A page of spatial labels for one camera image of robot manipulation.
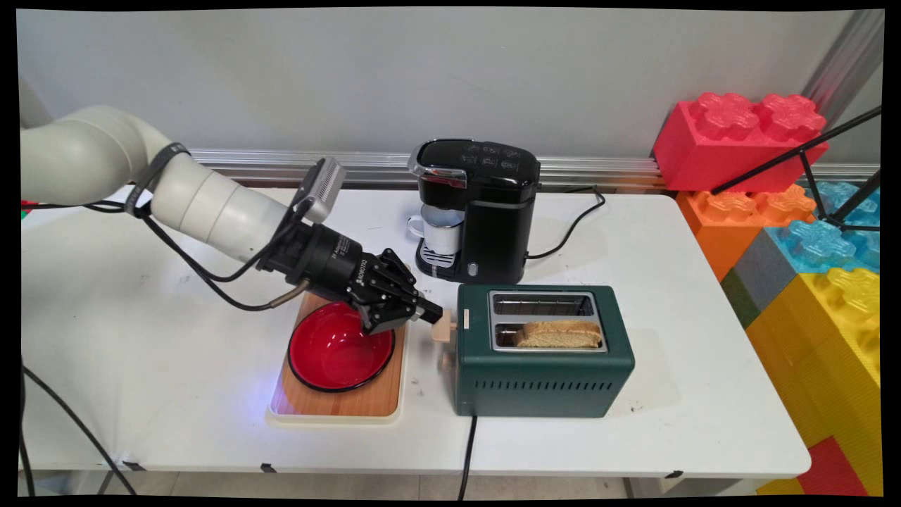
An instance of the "wooden cutting board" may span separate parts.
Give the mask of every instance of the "wooden cutting board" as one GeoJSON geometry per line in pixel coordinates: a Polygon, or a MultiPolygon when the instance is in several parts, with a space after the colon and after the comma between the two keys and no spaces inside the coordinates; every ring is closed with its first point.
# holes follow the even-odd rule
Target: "wooden cutting board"
{"type": "MultiPolygon", "coordinates": [[[[294,327],[297,328],[307,315],[329,302],[314,294],[305,294],[294,327]]],[[[400,394],[405,334],[406,324],[395,329],[395,351],[382,373],[366,385],[347,392],[320,392],[303,385],[288,366],[286,351],[272,396],[272,411],[285,416],[390,416],[397,409],[400,394]]]]}

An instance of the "mug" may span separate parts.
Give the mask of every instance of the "mug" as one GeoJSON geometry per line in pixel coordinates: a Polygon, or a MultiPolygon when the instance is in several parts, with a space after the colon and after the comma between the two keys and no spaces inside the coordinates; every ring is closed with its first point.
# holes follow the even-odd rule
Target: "mug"
{"type": "Polygon", "coordinates": [[[460,231],[464,213],[423,204],[419,215],[406,221],[410,232],[425,239],[425,246],[436,254],[452,255],[460,250],[460,231]]]}

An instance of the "white robot arm segment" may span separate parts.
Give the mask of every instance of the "white robot arm segment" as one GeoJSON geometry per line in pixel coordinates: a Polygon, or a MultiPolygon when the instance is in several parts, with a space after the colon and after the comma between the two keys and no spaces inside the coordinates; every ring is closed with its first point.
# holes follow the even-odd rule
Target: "white robot arm segment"
{"type": "MultiPolygon", "coordinates": [[[[22,199],[82,205],[136,180],[171,141],[110,106],[93,106],[20,131],[22,199]]],[[[169,161],[149,188],[161,223],[242,262],[275,233],[286,207],[198,164],[187,153],[169,161]]]]}

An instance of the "white table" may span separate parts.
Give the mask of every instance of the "white table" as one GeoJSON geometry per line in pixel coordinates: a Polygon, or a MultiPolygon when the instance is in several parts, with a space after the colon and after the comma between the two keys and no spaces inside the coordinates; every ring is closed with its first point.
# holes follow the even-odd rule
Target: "white table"
{"type": "MultiPolygon", "coordinates": [[[[288,202],[293,190],[264,193],[288,202]]],[[[530,250],[556,245],[591,195],[540,194],[530,250]]],[[[325,224],[415,266],[405,220],[414,191],[343,190],[325,224]]],[[[238,264],[174,234],[213,272],[238,264]]],[[[22,342],[27,366],[80,414],[116,460],[148,470],[459,473],[469,418],[451,406],[441,347],[412,323],[402,412],[382,427],[280,428],[264,413],[299,300],[247,313],[213,294],[126,215],[34,211],[22,222],[22,342]]],[[[456,308],[454,283],[417,288],[456,308]]],[[[566,246],[526,264],[522,283],[614,288],[635,354],[602,419],[483,418],[471,463],[482,475],[778,478],[810,456],[675,202],[610,195],[566,246]]],[[[284,292],[276,273],[228,284],[258,304],[284,292]]],[[[77,427],[31,383],[24,430],[32,465],[103,469],[77,427]]]]}

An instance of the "power cord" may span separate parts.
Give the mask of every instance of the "power cord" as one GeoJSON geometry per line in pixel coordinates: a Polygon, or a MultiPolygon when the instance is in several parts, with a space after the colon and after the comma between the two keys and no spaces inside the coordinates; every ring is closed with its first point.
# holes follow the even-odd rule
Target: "power cord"
{"type": "MultiPolygon", "coordinates": [[[[59,205],[59,204],[31,204],[31,205],[22,205],[22,209],[59,209],[59,208],[64,208],[64,207],[79,207],[79,206],[84,206],[88,209],[92,209],[94,211],[100,211],[102,213],[124,213],[124,211],[125,211],[124,203],[114,202],[114,201],[109,201],[109,200],[101,200],[101,201],[97,201],[97,202],[91,203],[91,204],[73,205],[73,206],[59,205]]],[[[298,209],[298,213],[301,213],[302,214],[301,216],[303,216],[306,214],[306,211],[309,210],[310,203],[305,201],[305,202],[300,203],[299,206],[300,206],[300,208],[298,209]]],[[[298,296],[300,293],[302,293],[305,290],[305,285],[303,285],[303,286],[299,285],[299,286],[293,288],[292,290],[289,290],[288,292],[282,294],[281,296],[278,296],[277,298],[271,300],[268,303],[265,303],[262,305],[247,305],[247,304],[241,303],[241,302],[233,299],[231,296],[226,294],[224,290],[220,289],[219,286],[215,284],[216,281],[229,282],[229,281],[235,281],[238,278],[240,278],[245,272],[247,272],[247,270],[249,270],[253,266],[254,263],[256,263],[259,260],[260,257],[262,257],[266,252],[268,252],[268,250],[271,249],[272,246],[278,240],[283,238],[285,235],[287,235],[291,231],[291,226],[285,226],[284,229],[278,231],[272,237],[272,239],[269,240],[269,242],[265,246],[260,248],[259,252],[254,254],[238,271],[232,273],[229,276],[219,276],[219,275],[209,272],[206,268],[204,268],[202,265],[200,265],[200,263],[195,261],[193,257],[191,257],[187,252],[182,250],[180,246],[178,246],[178,244],[175,242],[175,240],[173,240],[171,238],[171,236],[166,234],[166,231],[164,231],[163,228],[160,227],[159,224],[157,224],[157,222],[155,220],[150,218],[150,202],[145,204],[141,208],[141,210],[142,210],[142,212],[139,214],[139,217],[144,222],[144,224],[146,224],[147,227],[149,227],[150,230],[153,231],[153,234],[157,235],[157,237],[160,240],[162,240],[163,243],[168,245],[169,248],[174,250],[176,252],[176,254],[178,254],[182,259],[184,259],[184,261],[187,263],[187,265],[190,266],[191,269],[193,269],[195,273],[197,273],[197,276],[199,276],[200,279],[203,280],[204,283],[206,283],[206,285],[208,285],[210,287],[210,289],[213,290],[213,292],[218,294],[220,298],[225,300],[225,302],[229,303],[230,305],[234,306],[237,309],[242,309],[245,311],[262,311],[262,310],[266,310],[266,309],[273,309],[287,301],[290,301],[291,299],[295,298],[296,296],[298,296]]]]}
{"type": "Polygon", "coordinates": [[[22,382],[22,390],[19,395],[19,453],[22,454],[22,469],[25,471],[25,484],[28,486],[28,496],[34,496],[34,477],[32,476],[32,462],[28,459],[28,449],[25,448],[25,435],[23,433],[23,421],[25,419],[25,366],[22,356],[19,355],[19,372],[22,382]]]}
{"type": "MultiPolygon", "coordinates": [[[[100,445],[100,442],[97,441],[97,439],[94,437],[94,434],[91,433],[91,430],[88,429],[87,426],[85,426],[85,423],[81,421],[81,419],[75,414],[74,411],[72,411],[72,409],[66,404],[66,402],[64,402],[62,400],[62,398],[60,398],[59,395],[49,387],[49,385],[44,383],[44,381],[41,380],[41,378],[39,378],[38,375],[35,375],[24,364],[22,365],[22,374],[23,374],[23,377],[22,377],[23,413],[24,413],[24,408],[25,408],[25,404],[24,404],[25,403],[25,396],[24,396],[24,394],[25,394],[25,379],[24,379],[24,377],[25,377],[25,375],[27,375],[28,378],[32,379],[34,381],[34,383],[38,384],[41,387],[41,389],[43,389],[47,394],[49,394],[49,396],[68,414],[68,416],[71,417],[73,421],[75,421],[75,424],[85,433],[85,435],[87,436],[87,439],[89,439],[91,441],[91,443],[94,444],[94,447],[96,447],[96,449],[98,451],[100,451],[101,456],[103,456],[104,460],[106,460],[106,464],[109,465],[109,467],[111,469],[113,469],[113,473],[116,475],[116,477],[119,477],[119,480],[122,481],[122,485],[125,486],[125,489],[128,490],[128,493],[129,494],[137,494],[134,491],[134,488],[132,488],[132,485],[128,482],[128,479],[126,479],[125,476],[122,475],[122,472],[119,470],[119,467],[116,466],[115,463],[113,463],[113,459],[110,458],[110,455],[106,454],[106,450],[104,449],[103,446],[100,445]]],[[[25,444],[24,444],[24,439],[22,437],[21,431],[19,433],[19,444],[20,444],[20,449],[24,450],[25,444]]],[[[30,463],[26,464],[25,461],[26,461],[26,459],[23,457],[22,465],[23,465],[23,468],[25,468],[25,477],[27,478],[32,474],[32,470],[31,470],[31,464],[30,463]]],[[[30,481],[28,493],[29,493],[29,496],[34,496],[34,483],[32,481],[30,481]]]]}
{"type": "Polygon", "coordinates": [[[567,231],[566,235],[563,236],[563,241],[561,241],[560,244],[558,244],[556,247],[554,247],[553,249],[551,249],[545,253],[539,253],[538,255],[526,255],[525,256],[526,259],[541,259],[541,258],[547,257],[548,255],[553,255],[554,253],[556,253],[560,248],[563,248],[564,244],[566,244],[567,240],[569,239],[569,235],[572,234],[572,231],[573,231],[573,229],[576,228],[576,225],[578,225],[579,220],[584,218],[585,215],[591,213],[592,211],[594,211],[594,210],[598,209],[599,207],[602,207],[604,204],[606,204],[607,199],[604,197],[603,194],[601,194],[601,192],[597,191],[597,185],[594,185],[591,187],[578,187],[575,189],[569,189],[564,193],[570,194],[573,192],[581,192],[583,190],[593,190],[595,192],[595,194],[597,195],[597,197],[599,199],[601,199],[601,202],[595,204],[594,206],[590,207],[589,209],[586,209],[585,212],[583,212],[581,215],[578,216],[578,218],[573,220],[572,226],[569,227],[569,231],[567,231]]]}
{"type": "Polygon", "coordinates": [[[472,424],[469,426],[469,442],[466,444],[466,458],[463,460],[463,479],[460,481],[460,494],[457,495],[457,502],[463,501],[466,495],[466,482],[469,480],[469,460],[472,458],[472,441],[476,436],[476,421],[478,416],[472,416],[472,424]]]}

